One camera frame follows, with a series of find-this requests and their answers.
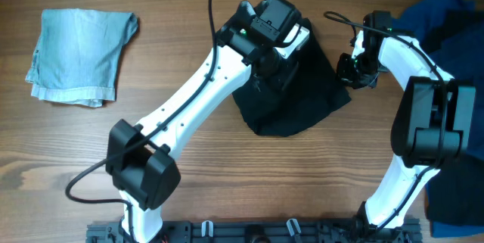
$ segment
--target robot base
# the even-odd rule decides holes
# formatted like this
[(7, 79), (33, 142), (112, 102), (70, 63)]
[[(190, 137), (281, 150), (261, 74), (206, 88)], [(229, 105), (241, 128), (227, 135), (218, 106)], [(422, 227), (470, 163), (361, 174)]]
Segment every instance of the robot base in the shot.
[[(315, 222), (300, 222), (300, 233), (290, 232), (285, 222), (242, 222), (242, 223), (190, 223), (188, 221), (166, 221), (163, 229), (150, 243), (250, 243), (248, 230), (262, 229), (271, 243), (348, 243), (351, 219), (328, 219)], [(207, 232), (202, 236), (202, 227)], [(89, 225), (86, 243), (128, 243), (129, 235), (120, 223)], [(397, 229), (383, 229), (377, 238), (359, 239), (358, 242), (378, 243), (421, 243), (419, 219), (405, 219)]]

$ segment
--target light blue towel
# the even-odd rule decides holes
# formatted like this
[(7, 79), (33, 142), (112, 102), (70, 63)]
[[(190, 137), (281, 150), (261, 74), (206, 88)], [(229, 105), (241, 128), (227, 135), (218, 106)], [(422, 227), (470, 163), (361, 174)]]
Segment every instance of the light blue towel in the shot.
[(119, 54), (138, 29), (133, 13), (47, 9), (26, 81), (40, 100), (100, 107), (116, 99)]

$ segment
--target wooden surface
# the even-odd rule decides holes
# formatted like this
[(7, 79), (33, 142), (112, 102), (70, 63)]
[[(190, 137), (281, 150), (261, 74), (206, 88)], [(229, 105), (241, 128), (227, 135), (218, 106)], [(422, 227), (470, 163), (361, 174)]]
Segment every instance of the wooden surface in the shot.
[[(240, 0), (214, 0), (216, 26)], [(259, 0), (249, 0), (256, 4)], [(290, 0), (314, 24), (336, 66), (351, 51), (351, 29), (325, 20), (326, 10), (361, 21), (373, 10), (399, 15), (419, 0)], [(84, 242), (85, 226), (118, 220), (120, 205), (68, 201), (64, 187), (106, 154), (119, 119), (135, 123), (160, 106), (200, 66), (211, 47), (207, 0), (0, 0), (0, 241)], [(477, 0), (479, 8), (484, 0)], [(129, 43), (117, 100), (103, 108), (66, 106), (30, 97), (24, 82), (45, 8), (133, 11), (141, 32)], [(377, 89), (350, 91), (352, 102), (290, 138), (255, 136), (227, 98), (188, 143), (182, 181), (163, 205), (165, 220), (350, 217), (389, 166), (389, 134), (402, 90), (389, 74)], [(74, 191), (117, 197), (99, 170)], [(423, 195), (409, 214), (424, 218)], [(426, 220), (425, 241), (430, 237)], [(484, 241), (473, 237), (459, 241)]]

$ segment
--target dark garment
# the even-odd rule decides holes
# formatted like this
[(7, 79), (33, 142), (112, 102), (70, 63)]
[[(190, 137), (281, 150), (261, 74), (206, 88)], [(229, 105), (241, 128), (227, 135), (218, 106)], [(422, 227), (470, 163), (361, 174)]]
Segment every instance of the dark garment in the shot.
[(351, 98), (336, 81), (335, 72), (312, 32), (309, 41), (296, 54), (299, 69), (284, 92), (276, 92), (266, 82), (251, 76), (233, 93), (244, 121), (260, 136), (291, 136), (314, 126)]
[(467, 154), (427, 184), (433, 237), (484, 232), (484, 163), (478, 160), (484, 160), (483, 17), (474, 11), (472, 1), (423, 0), (394, 20), (394, 28), (414, 32), (422, 49), (443, 70), (476, 86)]

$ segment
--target cloth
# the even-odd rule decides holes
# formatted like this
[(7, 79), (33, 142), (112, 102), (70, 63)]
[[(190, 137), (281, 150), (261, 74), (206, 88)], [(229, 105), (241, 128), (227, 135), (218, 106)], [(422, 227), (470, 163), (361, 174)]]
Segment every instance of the cloth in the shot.
[(286, 92), (270, 90), (264, 81), (251, 77), (233, 93), (249, 128), (260, 136), (291, 136), (314, 126), (331, 112), (351, 101), (312, 32), (311, 22), (302, 26), (310, 37), (296, 56), (299, 69)]
[(122, 47), (138, 29), (133, 13), (47, 9), (26, 81), (40, 100), (100, 107), (114, 101)]
[(396, 29), (411, 30), (422, 49), (456, 79), (473, 81), (476, 101), (467, 155), (444, 168), (427, 183), (433, 237), (456, 237), (484, 232), (482, 163), (484, 160), (484, 64), (479, 50), (484, 43), (482, 12), (473, 1), (423, 0), (394, 20)]

